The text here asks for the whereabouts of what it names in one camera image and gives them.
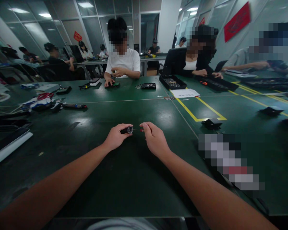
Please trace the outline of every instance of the black office chair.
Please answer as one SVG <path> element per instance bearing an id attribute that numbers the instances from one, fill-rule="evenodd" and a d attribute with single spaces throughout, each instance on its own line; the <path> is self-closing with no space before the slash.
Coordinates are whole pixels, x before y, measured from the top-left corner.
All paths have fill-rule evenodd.
<path id="1" fill-rule="evenodd" d="M 220 72 L 227 61 L 228 61 L 228 60 L 226 60 L 226 61 L 220 61 L 220 62 L 217 64 L 217 66 L 216 66 L 216 68 L 215 68 L 214 71 L 215 71 L 216 73 L 217 73 L 217 72 Z"/>

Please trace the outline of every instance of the hand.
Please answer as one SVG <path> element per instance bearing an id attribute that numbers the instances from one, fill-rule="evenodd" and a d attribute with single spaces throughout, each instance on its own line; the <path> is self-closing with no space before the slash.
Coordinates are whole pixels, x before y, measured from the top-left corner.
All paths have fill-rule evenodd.
<path id="1" fill-rule="evenodd" d="M 192 71 L 193 75 L 198 75 L 198 76 L 202 76 L 202 77 L 207 77 L 207 71 L 205 69 L 202 70 L 193 70 Z"/>
<path id="2" fill-rule="evenodd" d="M 270 68 L 270 65 L 268 62 L 266 61 L 262 61 L 262 62 L 254 62 L 252 63 L 252 67 L 257 69 L 257 70 L 261 70 L 264 68 Z"/>
<path id="3" fill-rule="evenodd" d="M 163 131 L 151 122 L 140 124 L 143 127 L 149 150 L 158 158 L 171 152 L 167 145 Z"/>
<path id="4" fill-rule="evenodd" d="M 212 75 L 214 76 L 214 78 L 217 78 L 217 77 L 219 77 L 219 78 L 221 78 L 221 79 L 224 78 L 221 73 L 212 73 Z"/>
<path id="5" fill-rule="evenodd" d="M 128 128 L 129 126 L 133 126 L 131 124 L 119 124 L 115 127 L 113 127 L 106 140 L 104 141 L 104 143 L 102 144 L 106 149 L 110 151 L 118 148 L 122 142 L 127 138 L 132 136 L 132 134 L 129 133 L 125 133 L 125 134 L 121 134 L 121 130 L 123 130 L 124 128 Z"/>
<path id="6" fill-rule="evenodd" d="M 126 75 L 126 70 L 125 68 L 122 68 L 122 67 L 114 67 L 111 69 L 111 71 L 115 71 L 115 73 L 113 73 L 113 77 L 121 77 L 123 75 Z"/>
<path id="7" fill-rule="evenodd" d="M 115 83 L 115 81 L 112 78 L 105 78 L 106 82 L 105 82 L 105 87 L 109 87 L 109 85 L 113 85 L 113 83 Z"/>

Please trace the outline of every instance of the red banner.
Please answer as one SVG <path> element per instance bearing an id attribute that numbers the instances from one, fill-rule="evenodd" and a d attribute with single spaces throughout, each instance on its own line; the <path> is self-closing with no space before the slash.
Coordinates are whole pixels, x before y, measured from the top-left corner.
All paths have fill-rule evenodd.
<path id="1" fill-rule="evenodd" d="M 75 33 L 74 33 L 74 39 L 75 39 L 77 42 L 79 42 L 79 41 L 82 40 L 82 37 L 81 37 L 80 34 L 78 34 L 78 33 L 75 31 Z"/>
<path id="2" fill-rule="evenodd" d="M 235 16 L 224 26 L 225 42 L 228 42 L 236 33 L 242 30 L 251 21 L 250 5 L 247 2 Z"/>
<path id="3" fill-rule="evenodd" d="M 205 17 L 203 17 L 203 19 L 201 20 L 201 22 L 199 23 L 199 26 L 200 25 L 204 25 L 205 24 Z"/>

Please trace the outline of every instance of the white t-shirt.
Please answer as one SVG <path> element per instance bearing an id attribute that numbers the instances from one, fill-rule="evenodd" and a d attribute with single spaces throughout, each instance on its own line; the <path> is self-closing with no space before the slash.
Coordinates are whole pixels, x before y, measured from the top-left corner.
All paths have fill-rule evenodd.
<path id="1" fill-rule="evenodd" d="M 186 61 L 186 66 L 183 69 L 184 70 L 196 70 L 196 63 L 197 63 L 197 60 L 194 62 L 187 62 Z"/>
<path id="2" fill-rule="evenodd" d="M 106 72 L 112 74 L 111 69 L 113 67 L 122 67 L 132 71 L 141 72 L 140 55 L 137 51 L 130 48 L 128 48 L 126 53 L 123 55 L 113 52 L 109 55 Z"/>
<path id="3" fill-rule="evenodd" d="M 175 49 L 176 48 L 186 48 L 187 46 L 185 44 L 183 44 L 182 46 L 180 46 L 179 44 L 177 46 L 175 46 Z"/>

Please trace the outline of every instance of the forearm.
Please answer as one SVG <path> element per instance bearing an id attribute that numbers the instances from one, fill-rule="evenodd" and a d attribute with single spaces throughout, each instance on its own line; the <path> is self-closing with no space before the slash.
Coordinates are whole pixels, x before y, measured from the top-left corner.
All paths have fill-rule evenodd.
<path id="1" fill-rule="evenodd" d="M 132 70 L 126 69 L 125 74 L 130 78 L 139 79 L 141 73 L 139 71 L 132 71 Z"/>
<path id="2" fill-rule="evenodd" d="M 174 153 L 160 159 L 211 229 L 276 229 L 238 196 Z"/>
<path id="3" fill-rule="evenodd" d="M 101 145 L 38 182 L 0 213 L 0 229 L 41 229 L 108 152 Z"/>

